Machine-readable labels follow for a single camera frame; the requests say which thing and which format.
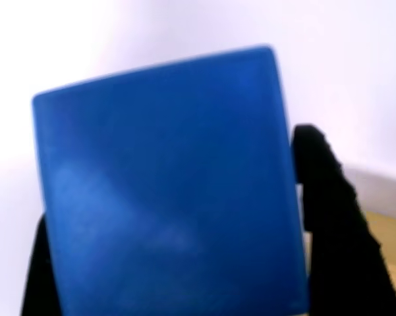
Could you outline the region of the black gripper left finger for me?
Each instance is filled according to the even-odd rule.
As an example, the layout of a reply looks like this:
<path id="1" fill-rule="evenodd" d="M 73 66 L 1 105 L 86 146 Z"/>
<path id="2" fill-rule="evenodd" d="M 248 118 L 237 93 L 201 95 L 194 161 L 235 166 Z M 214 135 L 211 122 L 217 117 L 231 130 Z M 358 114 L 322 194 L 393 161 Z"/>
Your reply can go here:
<path id="1" fill-rule="evenodd" d="M 20 315 L 62 315 L 43 215 L 36 227 Z"/>

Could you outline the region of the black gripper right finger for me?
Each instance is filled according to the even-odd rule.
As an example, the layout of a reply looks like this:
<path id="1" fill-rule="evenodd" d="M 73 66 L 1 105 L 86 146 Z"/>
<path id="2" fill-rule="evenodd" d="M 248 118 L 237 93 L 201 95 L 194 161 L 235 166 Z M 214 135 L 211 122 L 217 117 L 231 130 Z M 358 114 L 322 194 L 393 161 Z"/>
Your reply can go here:
<path id="1" fill-rule="evenodd" d="M 396 315 L 396 289 L 356 190 L 322 131 L 295 126 L 304 230 L 312 235 L 310 315 Z"/>

